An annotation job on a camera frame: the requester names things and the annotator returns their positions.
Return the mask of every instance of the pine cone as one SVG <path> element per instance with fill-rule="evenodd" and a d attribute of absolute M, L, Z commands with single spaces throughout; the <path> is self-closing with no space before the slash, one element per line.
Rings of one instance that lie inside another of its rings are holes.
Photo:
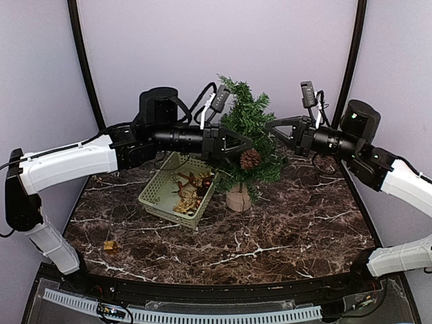
<path fill-rule="evenodd" d="M 261 156 L 256 149 L 252 148 L 250 150 L 244 151 L 242 157 L 240 158 L 240 165 L 243 170 L 250 170 L 261 164 Z"/>

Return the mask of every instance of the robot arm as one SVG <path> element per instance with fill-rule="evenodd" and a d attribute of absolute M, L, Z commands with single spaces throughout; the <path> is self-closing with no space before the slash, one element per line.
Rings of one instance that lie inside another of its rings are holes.
<path fill-rule="evenodd" d="M 210 102 L 218 112 L 226 101 L 226 89 Z M 133 122 L 118 124 L 95 137 L 39 153 L 12 152 L 5 183 L 6 220 L 23 232 L 64 274 L 86 271 L 84 261 L 51 225 L 38 193 L 45 188 L 96 173 L 123 171 L 138 167 L 156 157 L 158 151 L 196 153 L 202 159 L 222 159 L 252 147 L 252 142 L 235 132 L 202 123 L 189 126 L 178 122 L 178 106 L 187 110 L 172 88 L 156 88 L 140 96 L 140 113 Z M 227 147 L 227 138 L 240 144 Z"/>
<path fill-rule="evenodd" d="M 405 200 L 432 217 L 432 181 L 418 173 L 407 160 L 371 144 L 380 119 L 380 114 L 368 104 L 351 100 L 341 120 L 341 130 L 318 128 L 312 116 L 278 119 L 266 127 L 297 155 L 307 157 L 310 151 L 333 155 L 345 161 L 363 184 Z M 278 130 L 280 126 L 291 126 L 291 134 Z M 416 242 L 368 251 L 364 261 L 373 277 L 432 267 L 432 235 Z"/>

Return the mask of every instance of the miniature christmas tree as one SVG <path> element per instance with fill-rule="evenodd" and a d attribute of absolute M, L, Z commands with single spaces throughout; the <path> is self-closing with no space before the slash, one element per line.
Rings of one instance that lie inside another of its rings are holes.
<path fill-rule="evenodd" d="M 218 166 L 226 175 L 219 183 L 219 189 L 230 191 L 236 184 L 240 187 L 246 185 L 253 201 L 257 198 L 254 183 L 278 181 L 283 163 L 283 157 L 276 153 L 275 142 L 265 129 L 265 123 L 275 119 L 273 113 L 265 112 L 270 98 L 262 93 L 254 99 L 246 82 L 237 82 L 225 76 L 219 76 L 219 79 L 234 97 L 229 113 L 221 118 L 221 125 L 254 142 L 253 149 Z"/>

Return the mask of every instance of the green plastic basket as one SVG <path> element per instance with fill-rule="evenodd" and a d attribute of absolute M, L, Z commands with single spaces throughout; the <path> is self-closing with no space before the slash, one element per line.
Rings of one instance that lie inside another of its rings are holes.
<path fill-rule="evenodd" d="M 146 188 L 144 188 L 138 197 L 138 200 L 144 205 L 147 213 L 195 230 L 215 191 L 219 174 L 215 174 L 210 188 L 207 190 L 199 208 L 193 216 L 173 211 L 173 208 L 177 205 L 178 201 L 180 201 L 180 197 L 178 193 L 174 192 L 178 190 L 178 186 L 173 183 L 172 178 L 179 172 L 187 175 L 191 171 L 197 176 L 199 173 L 205 173 L 210 169 L 211 168 L 207 164 L 200 160 L 193 159 L 192 157 L 188 160 L 187 156 L 174 152 L 147 184 Z M 187 182 L 186 179 L 181 177 L 177 178 L 179 181 L 182 181 L 183 184 Z"/>

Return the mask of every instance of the black metal frame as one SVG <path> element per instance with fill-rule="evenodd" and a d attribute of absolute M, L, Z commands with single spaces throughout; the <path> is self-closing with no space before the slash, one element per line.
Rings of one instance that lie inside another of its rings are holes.
<path fill-rule="evenodd" d="M 360 49 L 363 25 L 365 23 L 366 6 L 367 0 L 358 0 L 356 21 L 354 23 L 354 31 L 352 33 L 350 54 L 348 56 L 348 62 L 346 64 L 344 81 L 342 82 L 339 99 L 337 100 L 335 113 L 331 121 L 331 127 L 334 129 L 337 129 L 339 126 L 342 113 L 345 109 L 346 99 L 348 98 L 348 93 L 350 92 L 351 81 L 354 75 L 354 70 L 356 68 L 358 50 Z"/>
<path fill-rule="evenodd" d="M 91 275 L 92 280 L 103 288 L 106 300 L 120 304 L 145 306 L 149 301 L 177 302 L 184 304 L 248 304 L 255 302 L 277 302 L 295 300 L 297 305 L 314 304 L 326 309 L 343 308 L 343 297 L 353 292 L 349 290 L 329 290 L 325 287 L 340 288 L 348 274 L 332 275 L 325 278 L 306 279 L 283 283 L 270 283 L 245 286 L 189 286 L 166 283 L 146 283 L 125 279 L 116 279 L 101 275 Z M 59 283 L 59 288 L 76 293 L 66 282 L 55 265 L 41 263 L 28 298 L 22 324 L 27 324 L 32 302 L 41 278 Z M 380 277 L 399 277 L 409 301 L 415 323 L 421 324 L 408 282 L 404 273 L 394 273 Z M 364 285 L 359 292 L 371 291 L 372 285 Z"/>
<path fill-rule="evenodd" d="M 72 33 L 74 34 L 76 53 L 80 61 L 81 73 L 87 89 L 88 100 L 92 106 L 93 115 L 96 119 L 97 127 L 99 130 L 105 129 L 105 121 L 103 120 L 101 106 L 97 99 L 95 85 L 93 84 L 92 74 L 88 65 L 86 48 L 84 46 L 84 39 L 82 38 L 80 15 L 78 13 L 77 0 L 67 0 L 69 7 L 70 24 L 72 26 Z"/>

